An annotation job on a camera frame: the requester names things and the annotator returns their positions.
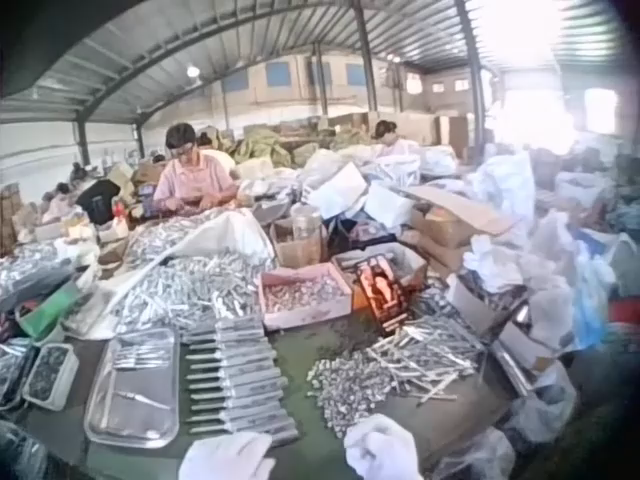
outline pink shirt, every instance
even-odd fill
[[[185,168],[177,159],[171,160],[153,195],[154,201],[167,198],[201,197],[221,193],[233,185],[233,180],[216,158],[200,152],[200,165]]]

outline window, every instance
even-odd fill
[[[469,90],[469,80],[467,80],[466,78],[456,80],[453,83],[453,89],[456,92],[464,92],[465,90]]]
[[[331,66],[329,62],[322,62],[322,72],[324,73],[324,84],[331,85]],[[309,85],[318,84],[318,63],[314,60],[309,60]]]
[[[407,92],[411,95],[422,93],[422,79],[417,73],[407,73]]]
[[[347,63],[347,85],[365,87],[364,67],[357,63]]]
[[[616,131],[618,95],[605,88],[590,88],[584,92],[587,130],[610,135]]]
[[[242,90],[248,89],[249,74],[246,70],[236,72],[233,75],[229,75],[227,78],[222,80],[222,91],[225,93],[240,92]]]
[[[289,62],[267,63],[267,86],[291,86],[291,72],[289,71]]]

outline steel roof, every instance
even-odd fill
[[[454,0],[362,0],[373,55],[428,72],[467,63]],[[496,69],[616,67],[625,31],[598,0],[467,0],[478,50]],[[247,66],[296,52],[358,52],[349,0],[147,0],[84,38],[0,121],[133,123]],[[197,85],[186,75],[201,70]]]

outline green table surface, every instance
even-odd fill
[[[358,478],[345,462],[341,440],[325,427],[315,399],[306,396],[306,375],[319,358],[327,358],[345,346],[352,347],[353,332],[365,332],[366,324],[366,316],[350,315],[270,335],[278,352],[277,364],[289,380],[284,407],[295,419],[301,434],[297,441],[269,452],[269,456],[277,460],[271,479]],[[369,338],[362,335],[360,341],[366,344]],[[90,442],[83,429],[85,403],[105,343],[75,341],[73,344],[80,367],[65,409],[51,412],[30,406],[16,417],[16,423],[42,441],[53,455],[96,478],[175,480],[189,445],[203,437],[194,437],[181,427],[176,439],[158,450],[116,448]],[[493,424],[513,399],[508,380],[491,361],[482,379],[476,375],[460,380],[452,384],[447,393],[456,394],[458,399],[431,400],[417,406],[416,399],[391,396],[377,409],[413,433],[423,470]],[[181,401],[181,418],[188,412],[187,403]]]

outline hand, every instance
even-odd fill
[[[164,207],[167,210],[175,212],[176,210],[179,210],[182,207],[184,207],[184,203],[182,203],[182,200],[180,200],[179,198],[171,197],[171,198],[167,198],[164,201]]]
[[[220,196],[216,194],[207,194],[200,200],[200,208],[202,210],[208,210],[213,207],[217,207],[220,203]]]
[[[384,415],[352,426],[344,438],[347,463],[365,480],[418,480],[413,436]]]
[[[184,457],[178,480],[267,480],[276,461],[264,458],[271,437],[235,433],[195,442]]]

